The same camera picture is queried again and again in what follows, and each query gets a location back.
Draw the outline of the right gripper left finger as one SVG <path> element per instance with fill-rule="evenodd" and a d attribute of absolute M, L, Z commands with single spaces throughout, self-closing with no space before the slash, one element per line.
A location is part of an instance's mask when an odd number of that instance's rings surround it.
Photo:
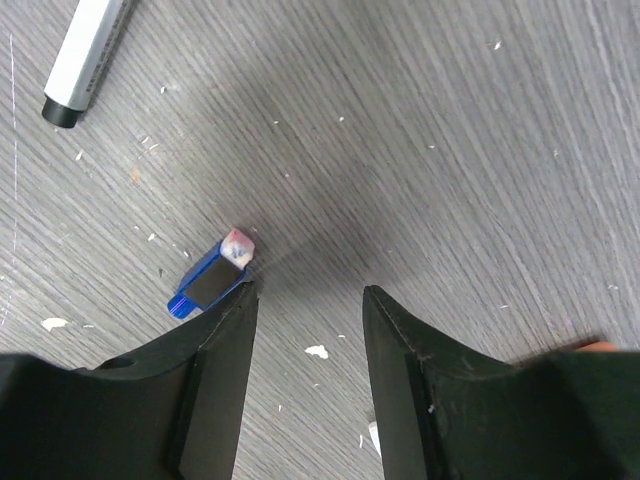
<path fill-rule="evenodd" d="M 5 479 L 229 479 L 257 326 L 257 288 L 98 368 L 1 358 Z"/>

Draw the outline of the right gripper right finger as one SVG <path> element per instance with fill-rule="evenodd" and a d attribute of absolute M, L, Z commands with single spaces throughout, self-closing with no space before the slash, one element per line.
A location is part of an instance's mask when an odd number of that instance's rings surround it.
<path fill-rule="evenodd" d="M 556 350 L 511 365 L 378 286 L 363 327 L 388 479 L 635 479 L 639 356 Z"/>

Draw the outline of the blue silver pen cap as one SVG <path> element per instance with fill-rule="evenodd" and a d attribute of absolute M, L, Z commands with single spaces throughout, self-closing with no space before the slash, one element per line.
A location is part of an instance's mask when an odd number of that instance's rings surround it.
<path fill-rule="evenodd" d="M 210 309 L 243 281 L 254 252 L 254 242 L 233 228 L 182 277 L 168 312 L 183 320 L 196 309 Z"/>

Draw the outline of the black white marker pen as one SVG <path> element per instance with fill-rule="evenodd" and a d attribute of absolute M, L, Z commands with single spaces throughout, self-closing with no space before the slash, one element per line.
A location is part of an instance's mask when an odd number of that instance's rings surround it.
<path fill-rule="evenodd" d="M 132 0 L 81 0 L 44 87 L 42 117 L 73 128 L 88 109 Z"/>

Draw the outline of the orange highlighter cap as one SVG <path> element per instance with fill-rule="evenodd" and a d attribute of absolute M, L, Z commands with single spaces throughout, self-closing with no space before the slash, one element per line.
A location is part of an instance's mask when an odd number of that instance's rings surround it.
<path fill-rule="evenodd" d="M 610 342 L 607 341 L 596 341 L 590 344 L 586 344 L 584 346 L 580 346 L 577 348 L 577 351 L 582 352 L 612 352 L 616 351 L 617 347 Z"/>

